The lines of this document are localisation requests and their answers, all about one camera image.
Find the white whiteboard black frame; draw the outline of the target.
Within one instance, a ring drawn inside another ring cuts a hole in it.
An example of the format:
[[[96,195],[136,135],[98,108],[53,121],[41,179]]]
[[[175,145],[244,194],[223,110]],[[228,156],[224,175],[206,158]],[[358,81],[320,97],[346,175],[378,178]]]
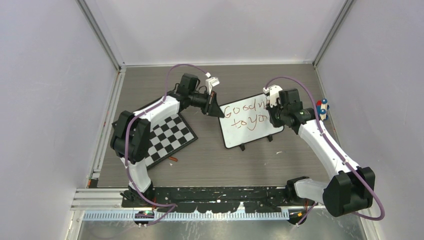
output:
[[[245,144],[262,138],[271,142],[273,135],[285,129],[271,124],[268,103],[269,98],[261,93],[220,106],[224,117],[219,117],[218,122],[226,149],[240,147],[243,151]]]

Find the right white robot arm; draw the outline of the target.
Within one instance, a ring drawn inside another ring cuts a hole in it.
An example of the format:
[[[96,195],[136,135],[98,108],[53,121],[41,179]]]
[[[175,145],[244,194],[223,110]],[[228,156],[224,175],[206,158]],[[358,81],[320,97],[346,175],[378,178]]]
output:
[[[283,90],[278,85],[263,88],[269,100],[266,110],[273,127],[288,127],[304,140],[324,166],[329,182],[301,176],[287,181],[285,198],[291,205],[308,199],[324,205],[334,217],[355,213],[373,205],[370,192],[375,173],[360,167],[328,134],[315,108],[304,108],[296,88]]]

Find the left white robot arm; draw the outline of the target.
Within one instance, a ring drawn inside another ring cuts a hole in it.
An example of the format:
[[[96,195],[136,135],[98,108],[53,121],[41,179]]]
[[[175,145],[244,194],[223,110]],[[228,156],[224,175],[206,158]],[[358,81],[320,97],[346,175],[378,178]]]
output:
[[[213,87],[220,82],[206,74],[205,91],[199,92],[196,75],[185,73],[175,88],[163,97],[135,112],[123,111],[112,125],[111,148],[124,164],[129,180],[129,191],[141,207],[148,207],[154,199],[153,182],[148,176],[146,157],[150,147],[151,131],[164,121],[188,107],[200,108],[209,117],[224,118]]]

